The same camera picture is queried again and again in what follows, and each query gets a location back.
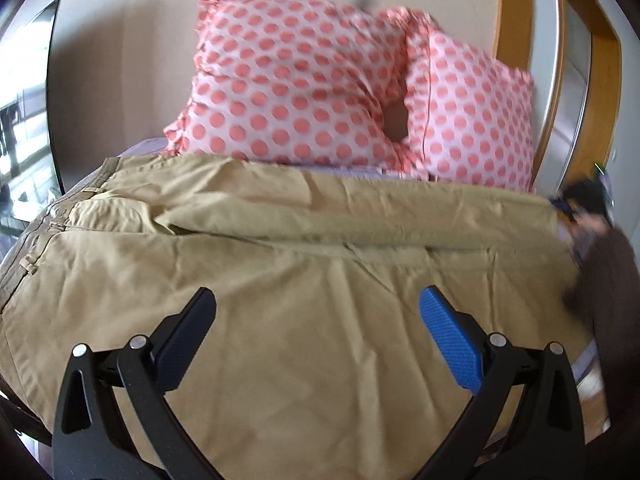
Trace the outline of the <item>dark framed window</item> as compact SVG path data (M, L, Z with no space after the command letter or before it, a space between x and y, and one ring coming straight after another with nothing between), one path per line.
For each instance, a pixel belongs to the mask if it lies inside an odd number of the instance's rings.
M1 234L19 237L63 193L48 114L50 51L60 0L1 40Z

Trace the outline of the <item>left polka dot pillow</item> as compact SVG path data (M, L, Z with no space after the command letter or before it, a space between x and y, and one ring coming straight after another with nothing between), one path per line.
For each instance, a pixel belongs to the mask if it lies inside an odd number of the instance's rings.
M384 112L404 93L411 21L330 0L201 0L168 153L400 170Z

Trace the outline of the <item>wooden framed glass door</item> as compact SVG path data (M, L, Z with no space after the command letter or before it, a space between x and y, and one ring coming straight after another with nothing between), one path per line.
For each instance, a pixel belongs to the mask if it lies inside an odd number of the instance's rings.
M533 188L605 165L622 92L622 45L598 0L498 0L494 53L534 77Z

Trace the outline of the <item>polka dot pillow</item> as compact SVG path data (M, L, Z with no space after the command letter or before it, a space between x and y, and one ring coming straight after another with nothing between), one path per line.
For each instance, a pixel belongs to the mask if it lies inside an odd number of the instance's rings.
M384 112L404 93L411 21L330 0L201 0L168 153L400 170Z
M404 33L390 102L407 115L388 173L528 192L533 77L452 38L422 11L386 15Z

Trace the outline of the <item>right polka dot pillow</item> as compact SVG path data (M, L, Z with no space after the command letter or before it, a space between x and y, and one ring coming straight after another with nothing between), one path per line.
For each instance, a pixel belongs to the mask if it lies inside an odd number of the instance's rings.
M390 102L407 115L388 173L528 192L533 77L452 38L422 11L386 15L404 33Z

